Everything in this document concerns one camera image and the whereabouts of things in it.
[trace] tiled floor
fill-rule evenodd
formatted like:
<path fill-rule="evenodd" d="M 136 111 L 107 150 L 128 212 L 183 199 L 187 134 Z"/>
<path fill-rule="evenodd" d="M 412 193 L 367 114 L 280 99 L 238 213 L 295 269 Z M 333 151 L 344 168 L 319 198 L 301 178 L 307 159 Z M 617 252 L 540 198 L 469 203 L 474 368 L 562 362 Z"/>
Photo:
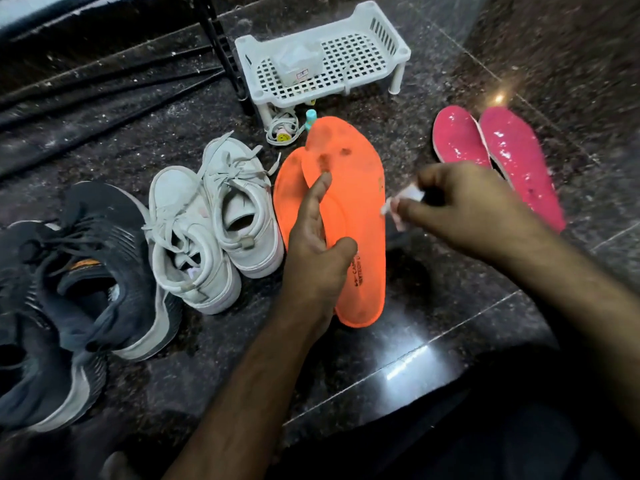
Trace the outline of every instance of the tiled floor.
<path fill-rule="evenodd" d="M 347 16 L 357 1 L 261 0 L 222 21 L 233 38 L 251 33 L 266 39 Z M 431 125 L 441 108 L 459 104 L 479 114 L 503 95 L 543 144 L 568 220 L 567 238 L 638 285 L 640 78 L 637 65 L 627 63 L 640 43 L 636 2 L 375 1 L 412 48 L 402 92 L 390 96 L 384 84 L 373 85 L 346 98 L 322 99 L 316 109 L 349 121 L 370 139 L 385 167 L 387 192 L 402 188 L 417 168 L 433 161 Z M 104 64 L 188 47 L 197 37 L 197 29 L 189 29 Z M 197 63 L 206 66 L 205 59 Z M 192 67 L 183 62 L 169 70 Z M 130 98 L 126 108 L 118 108 L 122 100 L 85 108 L 62 129 L 54 121 L 9 135 L 4 157 L 33 151 L 23 141 L 55 144 L 62 132 L 73 135 L 152 97 L 156 93 Z M 222 81 L 3 182 L 0 222 L 55 218 L 62 190 L 87 178 L 103 178 L 146 199 L 158 170 L 170 164 L 197 169 L 206 142 L 231 129 L 252 146 L 264 142 L 262 130 L 242 115 Z M 260 158 L 267 167 L 276 155 L 266 148 Z M 137 444 L 175 452 L 255 336 L 279 286 L 280 273 L 245 280 L 228 312 L 187 312 L 178 338 L 158 357 L 137 365 L 113 360 L 106 394 L 93 414 L 121 411 L 134 420 Z M 479 354 L 524 342 L 554 339 L 514 284 L 432 237 L 414 235 L 388 254 L 382 317 L 362 330 L 333 324 L 312 350 L 283 443 L 379 418 L 455 379 Z"/>

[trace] dark gray sneaker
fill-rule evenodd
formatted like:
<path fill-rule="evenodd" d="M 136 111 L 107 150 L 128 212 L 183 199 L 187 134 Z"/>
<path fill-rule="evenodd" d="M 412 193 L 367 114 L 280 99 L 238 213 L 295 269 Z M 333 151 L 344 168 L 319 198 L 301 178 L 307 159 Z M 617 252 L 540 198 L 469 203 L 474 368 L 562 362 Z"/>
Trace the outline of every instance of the dark gray sneaker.
<path fill-rule="evenodd" d="M 112 185 L 69 188 L 62 227 L 40 243 L 46 257 L 36 274 L 38 301 L 62 348 L 139 361 L 175 336 L 182 300 L 156 284 L 142 231 L 147 215 L 144 205 Z"/>
<path fill-rule="evenodd" d="M 106 363 L 83 363 L 58 346 L 58 332 L 37 302 L 34 264 L 23 254 L 55 231 L 22 221 L 0 233 L 0 426 L 51 431 L 80 418 L 100 395 Z"/>

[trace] person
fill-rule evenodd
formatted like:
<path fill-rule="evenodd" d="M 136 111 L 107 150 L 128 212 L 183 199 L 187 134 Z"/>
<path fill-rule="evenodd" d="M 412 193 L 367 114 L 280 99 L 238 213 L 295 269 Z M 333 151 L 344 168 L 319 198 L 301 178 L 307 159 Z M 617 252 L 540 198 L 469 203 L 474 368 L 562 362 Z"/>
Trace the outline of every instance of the person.
<path fill-rule="evenodd" d="M 392 209 L 512 279 L 552 317 L 558 341 L 562 347 L 567 344 L 574 360 L 569 365 L 557 357 L 550 362 L 542 356 L 510 360 L 473 383 L 480 392 L 473 387 L 469 392 L 468 384 L 450 389 L 444 402 L 449 406 L 436 425 L 431 421 L 426 431 L 413 432 L 411 441 L 398 435 L 398 425 L 406 430 L 420 423 L 426 414 L 420 402 L 431 395 L 416 401 L 418 416 L 412 416 L 411 404 L 396 411 L 393 422 L 371 429 L 364 425 L 364 435 L 341 433 L 346 436 L 337 448 L 319 442 L 311 451 L 300 450 L 305 460 L 292 460 L 291 475 L 432 480 L 629 474 L 625 469 L 633 467 L 623 464 L 624 459 L 633 463 L 640 431 L 640 299 L 551 231 L 493 170 L 470 163 L 435 164 L 422 169 L 417 181 L 423 189 L 440 189 L 444 205 L 400 200 Z M 296 378 L 309 349 L 327 330 L 357 252 L 357 243 L 348 237 L 325 247 L 319 203 L 330 185 L 331 175 L 325 173 L 302 202 L 282 291 L 270 317 L 166 480 L 252 480 L 268 471 Z M 546 364 L 544 370 L 537 372 L 541 364 Z M 443 404 L 442 395 L 438 400 Z M 380 453 L 376 443 L 387 438 L 403 447 Z M 360 453 L 363 460 L 350 468 L 347 463 Z M 367 469 L 379 458 L 388 461 L 375 472 Z M 285 454 L 282 463 L 287 461 Z M 338 461 L 342 464 L 327 468 Z M 286 477 L 286 470 L 274 477 Z"/>

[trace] white shoe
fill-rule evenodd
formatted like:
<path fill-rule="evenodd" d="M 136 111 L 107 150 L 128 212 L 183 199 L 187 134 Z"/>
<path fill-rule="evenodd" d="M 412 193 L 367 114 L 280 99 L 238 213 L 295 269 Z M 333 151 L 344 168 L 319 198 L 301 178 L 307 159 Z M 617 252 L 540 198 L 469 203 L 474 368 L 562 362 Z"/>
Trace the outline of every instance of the white shoe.
<path fill-rule="evenodd" d="M 240 275 L 213 233 L 211 206 L 196 173 L 182 166 L 160 171 L 149 190 L 151 268 L 158 284 L 211 315 L 233 305 Z"/>
<path fill-rule="evenodd" d="M 268 171 L 251 150 L 229 136 L 216 138 L 204 149 L 198 176 L 204 181 L 211 210 L 213 230 L 220 247 L 245 276 L 262 278 L 282 263 L 284 244 L 271 200 Z"/>

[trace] black metal leg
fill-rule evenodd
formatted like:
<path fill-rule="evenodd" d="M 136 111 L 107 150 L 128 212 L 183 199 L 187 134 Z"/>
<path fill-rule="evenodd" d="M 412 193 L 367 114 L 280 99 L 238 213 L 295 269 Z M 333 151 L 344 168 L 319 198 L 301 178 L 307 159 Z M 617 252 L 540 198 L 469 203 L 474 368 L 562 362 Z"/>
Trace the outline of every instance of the black metal leg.
<path fill-rule="evenodd" d="M 244 81 L 242 80 L 242 76 L 240 76 L 231 46 L 222 28 L 222 24 L 218 20 L 218 15 L 213 7 L 213 3 L 211 0 L 193 0 L 193 4 L 196 8 L 200 26 L 202 26 L 204 33 L 211 42 L 213 51 L 216 53 L 228 79 L 231 81 L 231 85 L 233 85 L 236 91 L 236 96 L 238 101 L 240 101 L 244 113 L 249 116 L 254 115 L 255 109 L 251 102 L 251 97 L 244 86 Z"/>

